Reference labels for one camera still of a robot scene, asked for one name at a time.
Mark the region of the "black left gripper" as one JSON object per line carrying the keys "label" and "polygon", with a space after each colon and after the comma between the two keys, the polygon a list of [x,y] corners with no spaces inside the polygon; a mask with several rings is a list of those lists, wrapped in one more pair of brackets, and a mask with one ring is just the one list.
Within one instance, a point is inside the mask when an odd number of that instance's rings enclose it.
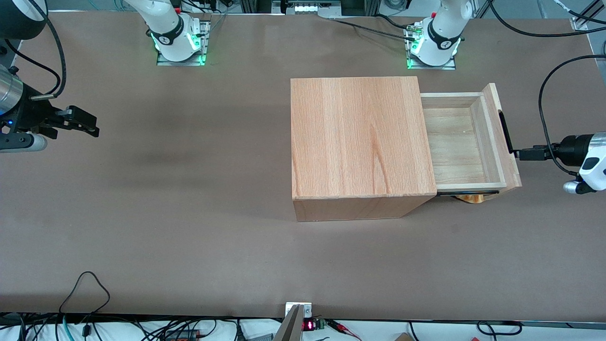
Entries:
{"label": "black left gripper", "polygon": [[589,143],[594,135],[569,135],[560,143],[552,143],[550,147],[532,147],[515,150],[514,154],[520,161],[545,161],[558,159],[565,166],[582,166],[589,150]]}

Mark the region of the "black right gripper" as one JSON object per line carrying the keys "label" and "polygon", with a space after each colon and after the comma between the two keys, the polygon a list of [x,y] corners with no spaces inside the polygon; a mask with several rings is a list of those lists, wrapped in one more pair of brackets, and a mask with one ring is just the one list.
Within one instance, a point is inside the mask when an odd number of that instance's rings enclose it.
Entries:
{"label": "black right gripper", "polygon": [[98,138],[97,117],[78,106],[60,110],[49,101],[22,99],[13,109],[1,115],[1,128],[9,133],[33,133],[50,139],[58,138],[58,129],[77,130]]}

